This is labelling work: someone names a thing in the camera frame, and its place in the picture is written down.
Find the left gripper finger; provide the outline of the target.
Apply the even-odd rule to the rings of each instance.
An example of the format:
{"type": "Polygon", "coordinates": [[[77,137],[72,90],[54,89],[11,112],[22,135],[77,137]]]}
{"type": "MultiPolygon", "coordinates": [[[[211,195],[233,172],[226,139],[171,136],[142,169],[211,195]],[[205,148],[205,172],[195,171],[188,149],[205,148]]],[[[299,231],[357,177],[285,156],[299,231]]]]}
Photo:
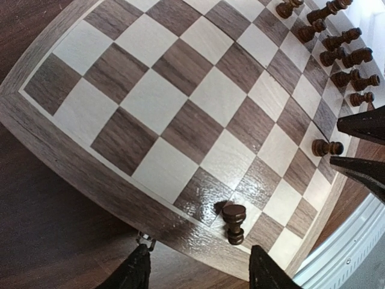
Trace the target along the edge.
{"type": "Polygon", "coordinates": [[[301,289],[260,245],[251,248],[249,289],[301,289]]]}
{"type": "Polygon", "coordinates": [[[150,251],[140,244],[120,266],[96,288],[149,288],[150,251]]]}

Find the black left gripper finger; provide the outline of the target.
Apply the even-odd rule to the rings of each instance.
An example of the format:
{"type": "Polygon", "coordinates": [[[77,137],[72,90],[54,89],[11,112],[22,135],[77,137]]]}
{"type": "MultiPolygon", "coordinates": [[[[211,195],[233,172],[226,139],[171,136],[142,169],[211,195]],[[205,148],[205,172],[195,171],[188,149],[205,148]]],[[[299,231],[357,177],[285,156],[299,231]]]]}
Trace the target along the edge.
{"type": "Polygon", "coordinates": [[[384,106],[362,113],[341,117],[337,121],[339,132],[384,144],[384,106]]]}
{"type": "Polygon", "coordinates": [[[330,157],[331,167],[363,184],[384,204],[384,162],[350,157],[330,157]]]}

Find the dark chess pawn piece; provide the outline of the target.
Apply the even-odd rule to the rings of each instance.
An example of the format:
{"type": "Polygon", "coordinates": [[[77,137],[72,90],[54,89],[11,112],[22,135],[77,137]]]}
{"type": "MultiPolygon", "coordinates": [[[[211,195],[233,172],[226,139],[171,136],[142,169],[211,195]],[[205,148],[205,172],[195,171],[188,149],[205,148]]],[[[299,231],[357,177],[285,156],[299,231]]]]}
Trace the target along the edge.
{"type": "Polygon", "coordinates": [[[360,93],[350,94],[350,103],[353,107],[359,107],[362,103],[371,103],[374,101],[374,94],[372,92],[366,92],[363,95],[360,93]]]}

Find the dark chess rook piece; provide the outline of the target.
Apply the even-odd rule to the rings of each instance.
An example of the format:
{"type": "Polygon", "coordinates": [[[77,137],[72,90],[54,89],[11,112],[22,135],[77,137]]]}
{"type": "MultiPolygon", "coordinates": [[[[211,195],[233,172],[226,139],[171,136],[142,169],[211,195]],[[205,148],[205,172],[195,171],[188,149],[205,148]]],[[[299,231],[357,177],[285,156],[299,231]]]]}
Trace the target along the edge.
{"type": "Polygon", "coordinates": [[[377,74],[374,74],[368,78],[357,78],[351,82],[351,85],[356,92],[361,92],[368,86],[379,86],[380,77],[377,74]]]}

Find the dark chess queen piece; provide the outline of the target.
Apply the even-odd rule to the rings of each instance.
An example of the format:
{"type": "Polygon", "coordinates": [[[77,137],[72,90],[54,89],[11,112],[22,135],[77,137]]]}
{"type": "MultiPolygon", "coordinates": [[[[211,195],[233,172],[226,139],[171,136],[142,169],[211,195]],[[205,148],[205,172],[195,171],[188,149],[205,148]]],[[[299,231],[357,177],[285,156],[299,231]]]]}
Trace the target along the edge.
{"type": "Polygon", "coordinates": [[[326,6],[322,9],[311,11],[306,17],[310,24],[313,24],[318,19],[325,19],[329,15],[336,15],[340,10],[347,9],[349,5],[353,3],[353,0],[334,0],[328,1],[326,6]]]}

